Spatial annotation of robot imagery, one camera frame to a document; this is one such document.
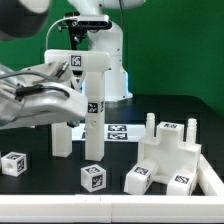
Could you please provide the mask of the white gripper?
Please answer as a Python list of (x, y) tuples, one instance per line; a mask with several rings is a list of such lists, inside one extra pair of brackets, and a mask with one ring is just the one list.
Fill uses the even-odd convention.
[(87, 114), (87, 98), (69, 86), (67, 62), (13, 71), (0, 64), (0, 130), (67, 122), (75, 128)]

